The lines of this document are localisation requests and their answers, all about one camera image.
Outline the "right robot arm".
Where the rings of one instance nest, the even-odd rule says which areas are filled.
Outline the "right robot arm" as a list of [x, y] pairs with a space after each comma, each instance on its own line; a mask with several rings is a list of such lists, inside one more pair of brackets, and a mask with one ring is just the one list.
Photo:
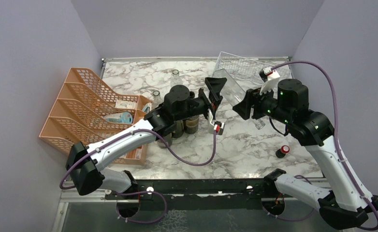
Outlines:
[[308, 88], [299, 80], [281, 80], [277, 92], [258, 88], [233, 93], [231, 104], [242, 119], [268, 116], [284, 123], [315, 159], [331, 187], [319, 188], [276, 169], [264, 178], [266, 195], [292, 196], [318, 211], [337, 230], [360, 228], [368, 214], [378, 210], [378, 195], [371, 194], [359, 181], [338, 146], [328, 117], [309, 109]]

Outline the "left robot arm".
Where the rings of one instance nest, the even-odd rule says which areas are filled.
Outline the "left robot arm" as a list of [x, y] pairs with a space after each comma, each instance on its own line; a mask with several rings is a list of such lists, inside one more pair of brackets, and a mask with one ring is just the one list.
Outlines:
[[213, 135], [212, 156], [216, 154], [217, 136], [222, 135], [225, 124], [216, 120], [216, 111], [223, 99], [220, 92], [226, 78], [205, 78], [209, 94], [201, 88], [198, 97], [184, 85], [175, 85], [164, 96], [159, 106], [144, 118], [107, 139], [84, 145], [75, 143], [66, 163], [65, 177], [71, 177], [73, 188], [84, 196], [97, 189], [116, 191], [123, 198], [131, 198], [136, 192], [136, 182], [128, 171], [114, 172], [106, 167], [115, 159], [142, 145], [161, 140], [167, 147], [165, 137], [175, 131], [177, 121], [204, 115], [208, 120], [208, 132]]

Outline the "green wine bottle white label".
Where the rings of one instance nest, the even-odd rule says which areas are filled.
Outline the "green wine bottle white label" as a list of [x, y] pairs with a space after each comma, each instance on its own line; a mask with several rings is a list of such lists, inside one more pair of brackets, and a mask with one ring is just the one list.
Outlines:
[[193, 116], [183, 121], [184, 132], [187, 134], [194, 134], [199, 128], [199, 116]]

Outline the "green wine bottle dark label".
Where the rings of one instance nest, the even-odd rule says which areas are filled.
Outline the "green wine bottle dark label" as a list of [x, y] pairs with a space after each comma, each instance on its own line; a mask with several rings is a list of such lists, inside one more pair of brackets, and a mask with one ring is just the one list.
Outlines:
[[172, 138], [178, 139], [180, 138], [184, 133], [184, 124], [183, 120], [176, 121], [176, 129], [172, 132]]

